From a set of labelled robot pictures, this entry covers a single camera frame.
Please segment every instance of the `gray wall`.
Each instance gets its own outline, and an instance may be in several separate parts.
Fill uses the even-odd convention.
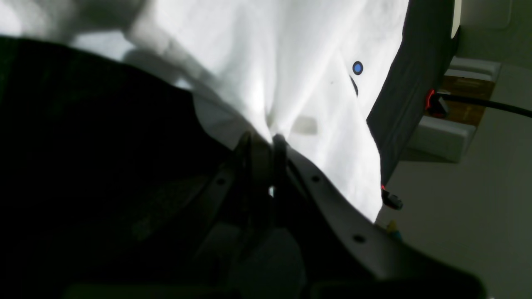
[[[462,26],[457,56],[532,70],[532,1],[513,0],[510,24],[505,29]]]
[[[532,71],[503,65],[493,101],[532,110]],[[400,162],[387,188],[406,243],[477,273],[496,299],[532,298],[532,119],[487,109],[460,164]]]

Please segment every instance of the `white fabric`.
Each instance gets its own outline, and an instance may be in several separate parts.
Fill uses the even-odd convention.
[[[0,34],[90,51],[187,88],[205,131],[230,148],[250,126],[266,140],[283,134],[374,222],[382,205],[380,157],[365,120],[401,44],[407,6],[0,0]]]

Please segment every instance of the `black plastic part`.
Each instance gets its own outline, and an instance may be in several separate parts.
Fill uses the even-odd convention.
[[[394,210],[401,210],[403,208],[403,202],[399,199],[399,197],[391,194],[390,192],[382,189],[382,196],[383,196],[383,203],[391,207]]]
[[[449,107],[439,95],[433,95],[429,99],[430,105],[427,112],[436,118],[445,118],[449,115]]]
[[[268,188],[273,184],[276,193],[272,197]],[[229,223],[229,218],[247,221]],[[432,260],[376,228],[282,137],[274,138],[272,147],[258,136],[245,134],[234,155],[197,196],[152,234],[154,228],[143,227],[141,221],[133,235],[136,239],[124,242],[122,228],[114,222],[96,224],[74,228],[75,243],[62,232],[34,239],[25,251],[29,262],[24,269],[30,273],[25,285],[47,288],[47,295],[60,294],[81,278],[77,281],[93,285],[190,285],[201,280],[223,288],[229,271],[238,271],[235,265],[256,250],[273,228],[281,226],[301,250],[307,277],[302,296],[484,295],[475,277]],[[107,280],[90,271],[123,254],[135,257],[130,260],[137,261],[138,267],[124,269],[115,264],[112,269],[119,271],[106,268]],[[73,258],[86,260],[69,264]],[[51,268],[61,275],[48,277]],[[131,274],[121,279],[126,270]]]

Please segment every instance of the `blue circle sticker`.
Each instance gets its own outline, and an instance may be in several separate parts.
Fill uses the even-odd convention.
[[[360,75],[362,74],[362,71],[364,70],[364,66],[362,65],[362,62],[360,61],[357,61],[355,63],[353,63],[353,72],[355,73],[355,75]]]

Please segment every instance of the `dark fabric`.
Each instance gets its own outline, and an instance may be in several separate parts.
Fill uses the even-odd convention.
[[[425,109],[425,96],[436,89],[452,56],[454,0],[410,0],[403,42],[368,116],[386,184]]]
[[[0,204],[12,217],[76,220],[209,174],[228,154],[190,93],[95,55],[0,38]]]

